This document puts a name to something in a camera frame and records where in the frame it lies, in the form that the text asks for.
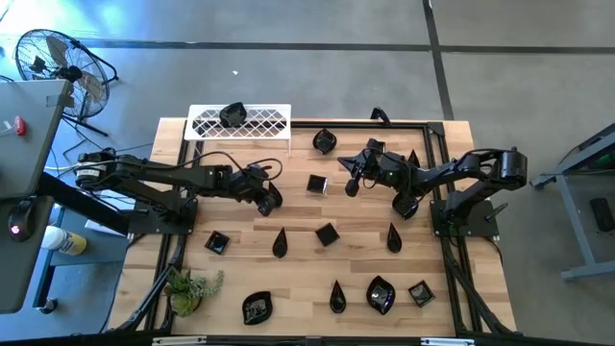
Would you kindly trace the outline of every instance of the desk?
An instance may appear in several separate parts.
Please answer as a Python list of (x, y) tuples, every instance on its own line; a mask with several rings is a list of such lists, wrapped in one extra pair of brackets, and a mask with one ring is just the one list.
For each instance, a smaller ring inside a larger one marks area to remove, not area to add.
[[(181, 118), (160, 120), (153, 161), (176, 163), (184, 123)], [(474, 148), (468, 122), (444, 122), (444, 129), (451, 158), (459, 158)], [(440, 242), (431, 229), (431, 195), (425, 198), (414, 217), (403, 221), (391, 209), (395, 195), (392, 189), (362, 188), (356, 198), (347, 197), (344, 186), (349, 174), (336, 161), (338, 156), (356, 155), (371, 136), (385, 141), (389, 151), (409, 155), (414, 149), (421, 165), (427, 166), (422, 133), (416, 130), (333, 129), (337, 146), (332, 153), (323, 156), (312, 148), (312, 138), (317, 131), (292, 130), (291, 158), (286, 156), (282, 142), (206, 143), (205, 150), (225, 150), (240, 164), (268, 157), (281, 160), (284, 170), (274, 183), (283, 195), (283, 206), (269, 217), (262, 217), (254, 205), (217, 198), (199, 200), (199, 213), (194, 233), (188, 238), (184, 268), (191, 267), (193, 276), (205, 276), (211, 281), (217, 270), (224, 270), (225, 282), (221, 292), (204, 301), (194, 314), (176, 318), (173, 334), (455, 334)], [(190, 159), (192, 149), (188, 150)], [(201, 162), (205, 163), (228, 163), (228, 160), (209, 156)], [(329, 178), (327, 195), (306, 191), (309, 174)], [(457, 182), (456, 188), (463, 189), (471, 183), (471, 180)], [(404, 242), (398, 254), (386, 250), (385, 238), (391, 221)], [(313, 231), (328, 222), (335, 226), (341, 238), (323, 248)], [(283, 259), (276, 259), (271, 248), (282, 227), (288, 239), (288, 253)], [(232, 240), (224, 256), (204, 248), (212, 231), (228, 235)], [(147, 235), (129, 249), (111, 310), (110, 328), (124, 322), (150, 288), (160, 239), (159, 235)], [(481, 238), (468, 238), (467, 243), (477, 291), (501, 321), (514, 329), (497, 252)], [(393, 309), (385, 316), (365, 302), (365, 290), (377, 275), (391, 282), (397, 291)], [(329, 308), (335, 280), (341, 284), (348, 302), (342, 314), (334, 314)], [(436, 299), (419, 309), (407, 289), (421, 280), (428, 283)], [(241, 303), (249, 294), (260, 290), (272, 292), (273, 315), (260, 325), (244, 326)], [(465, 295), (459, 295), (464, 320), (470, 326)], [(157, 327), (163, 308), (161, 301)]]

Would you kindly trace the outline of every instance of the fan guard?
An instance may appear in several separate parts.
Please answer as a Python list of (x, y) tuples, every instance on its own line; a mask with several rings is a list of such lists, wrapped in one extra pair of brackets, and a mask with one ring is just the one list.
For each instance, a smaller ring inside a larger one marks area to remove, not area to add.
[(31, 30), (17, 42), (15, 61), (24, 81), (65, 79), (73, 84), (75, 106), (64, 108), (66, 115), (91, 117), (109, 101), (105, 70), (75, 38), (53, 30)]

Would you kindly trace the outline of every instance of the gray metal stand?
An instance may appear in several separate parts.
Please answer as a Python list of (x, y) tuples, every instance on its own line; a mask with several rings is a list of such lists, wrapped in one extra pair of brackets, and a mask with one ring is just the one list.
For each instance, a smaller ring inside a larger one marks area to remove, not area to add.
[(570, 281), (575, 278), (592, 277), (603, 274), (615, 273), (615, 260), (602, 262), (596, 261), (595, 254), (592, 251), (590, 241), (587, 237), (588, 233), (583, 226), (583, 220), (581, 220), (581, 209), (585, 209), (585, 206), (578, 206), (575, 203), (573, 193), (571, 193), (569, 179), (569, 176), (577, 174), (585, 175), (585, 177), (587, 177), (586, 179), (595, 179), (602, 174), (613, 174), (613, 172), (611, 171), (600, 172), (580, 169), (586, 167), (588, 164), (594, 162), (596, 159), (615, 150), (614, 125), (609, 126), (608, 128), (604, 129), (600, 133), (596, 134), (592, 138), (582, 143), (579, 146), (579, 152), (566, 158), (552, 172), (541, 174), (538, 178), (530, 182), (531, 186), (533, 186), (533, 188), (536, 190), (542, 189), (544, 185), (548, 183), (557, 183), (559, 191), (561, 192), (564, 206), (566, 208), (566, 211), (568, 212), (570, 221), (572, 222), (573, 229), (575, 230), (575, 236), (577, 238), (580, 251), (583, 255), (585, 265), (562, 271), (561, 277), (564, 281)]

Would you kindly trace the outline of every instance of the black box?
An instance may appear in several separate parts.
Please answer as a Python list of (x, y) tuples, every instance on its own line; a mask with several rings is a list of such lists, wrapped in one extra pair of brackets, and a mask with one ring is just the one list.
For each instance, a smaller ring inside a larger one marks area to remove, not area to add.
[(318, 235), (320, 242), (323, 243), (323, 246), (329, 246), (334, 241), (339, 239), (339, 235), (335, 231), (335, 228), (333, 227), (331, 222), (319, 228), (315, 232), (316, 232), (316, 235)]
[(327, 177), (320, 177), (310, 174), (309, 180), (307, 180), (307, 191), (316, 193), (327, 192)]
[(222, 255), (230, 241), (231, 239), (228, 236), (223, 235), (218, 231), (213, 231), (209, 236), (208, 242), (205, 243), (205, 247), (218, 255)]
[(407, 291), (410, 292), (410, 297), (414, 299), (414, 302), (419, 308), (424, 307), (427, 303), (429, 303), (435, 298), (433, 292), (431, 292), (431, 289), (427, 285), (425, 280), (412, 286)]

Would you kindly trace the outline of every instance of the white wire rack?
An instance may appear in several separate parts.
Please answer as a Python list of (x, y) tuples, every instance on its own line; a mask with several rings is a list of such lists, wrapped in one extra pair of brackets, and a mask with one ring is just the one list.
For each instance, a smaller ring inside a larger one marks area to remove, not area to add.
[(227, 105), (192, 105), (185, 140), (285, 140), (290, 157), (290, 105), (244, 105), (248, 115), (236, 128), (224, 128), (219, 113)]

